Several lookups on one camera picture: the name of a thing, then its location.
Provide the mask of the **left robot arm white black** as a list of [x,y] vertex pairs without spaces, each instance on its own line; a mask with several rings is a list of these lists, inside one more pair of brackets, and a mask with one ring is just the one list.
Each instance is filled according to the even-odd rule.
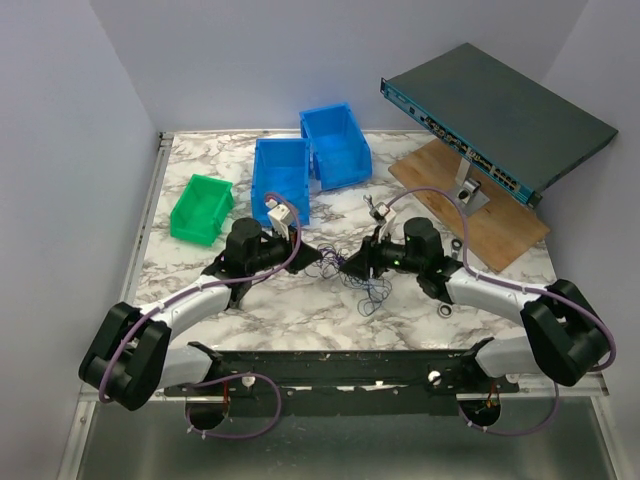
[[237,307],[259,281],[280,270],[296,274],[320,258],[297,229],[267,233],[258,221],[241,218],[233,223],[224,250],[191,285],[147,305],[112,306],[78,376],[103,400],[130,411],[168,387],[190,385],[201,395],[212,394],[222,380],[212,353],[196,344],[173,349],[171,342],[206,318]]

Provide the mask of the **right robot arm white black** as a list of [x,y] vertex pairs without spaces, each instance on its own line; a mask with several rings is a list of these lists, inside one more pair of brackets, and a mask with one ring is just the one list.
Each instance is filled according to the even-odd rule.
[[472,348],[471,360],[459,370],[467,389],[483,391],[508,374],[543,374],[573,386],[612,352],[597,315],[573,283],[510,284],[472,274],[445,254],[430,220],[414,217],[404,224],[403,232],[401,243],[379,234],[365,237],[360,249],[341,265],[341,272],[363,281],[388,270],[413,274],[428,297],[489,312],[525,330],[520,337],[483,340]]

